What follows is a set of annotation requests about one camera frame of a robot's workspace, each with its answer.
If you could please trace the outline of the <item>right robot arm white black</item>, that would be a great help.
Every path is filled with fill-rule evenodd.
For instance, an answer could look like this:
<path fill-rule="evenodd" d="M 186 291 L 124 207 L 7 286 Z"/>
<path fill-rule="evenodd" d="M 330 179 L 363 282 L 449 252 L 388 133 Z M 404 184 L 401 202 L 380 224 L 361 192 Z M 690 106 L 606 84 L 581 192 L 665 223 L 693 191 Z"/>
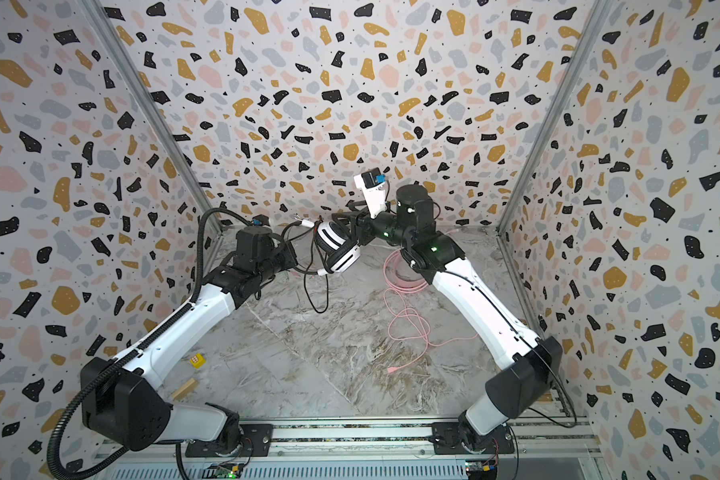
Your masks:
<path fill-rule="evenodd" d="M 366 245 L 378 238 L 399 247 L 410 268 L 469 322 L 499 368 L 458 421 L 460 444 L 482 452 L 498 427 L 518 418 L 551 388 L 562 388 L 563 348 L 553 337 L 541 338 L 488 288 L 464 250 L 438 229 L 434 201 L 424 186 L 399 187 L 394 207 L 380 178 L 358 178 L 356 186 L 365 206 L 350 222 L 354 243 Z"/>

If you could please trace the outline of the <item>white black headphones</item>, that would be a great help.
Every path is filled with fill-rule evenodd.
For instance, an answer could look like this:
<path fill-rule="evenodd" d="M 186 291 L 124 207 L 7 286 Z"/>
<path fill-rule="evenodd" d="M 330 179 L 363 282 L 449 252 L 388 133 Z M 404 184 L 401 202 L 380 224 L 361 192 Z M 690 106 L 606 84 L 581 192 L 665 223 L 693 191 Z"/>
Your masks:
<path fill-rule="evenodd" d="M 303 219 L 298 224 L 312 229 L 319 252 L 325 254 L 324 266 L 316 270 L 318 276 L 342 273 L 360 258 L 358 240 L 339 223 Z"/>

